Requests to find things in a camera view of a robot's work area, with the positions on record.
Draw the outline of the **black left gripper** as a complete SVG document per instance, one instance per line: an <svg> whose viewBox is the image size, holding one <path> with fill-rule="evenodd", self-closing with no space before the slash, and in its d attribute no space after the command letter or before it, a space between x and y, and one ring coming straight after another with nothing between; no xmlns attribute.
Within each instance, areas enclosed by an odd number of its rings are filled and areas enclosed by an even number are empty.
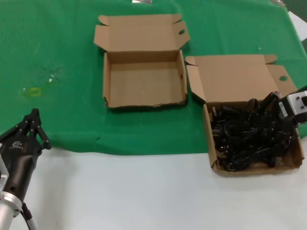
<svg viewBox="0 0 307 230"><path fill-rule="evenodd" d="M39 110L34 108L20 123L0 136L0 154L9 173L3 191L13 194L21 202L24 202L41 150L52 148L41 124Z"/></svg>

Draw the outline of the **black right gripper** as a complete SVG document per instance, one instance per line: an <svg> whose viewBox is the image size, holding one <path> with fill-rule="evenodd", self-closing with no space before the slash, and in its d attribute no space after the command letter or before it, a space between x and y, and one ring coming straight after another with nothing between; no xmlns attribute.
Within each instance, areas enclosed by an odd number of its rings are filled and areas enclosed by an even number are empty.
<svg viewBox="0 0 307 230"><path fill-rule="evenodd" d="M267 108L272 102L276 102L278 122L282 128L297 128L298 123L295 121L295 107L298 104L299 96L288 95L280 97L280 92L269 93L261 102L262 108Z"/></svg>

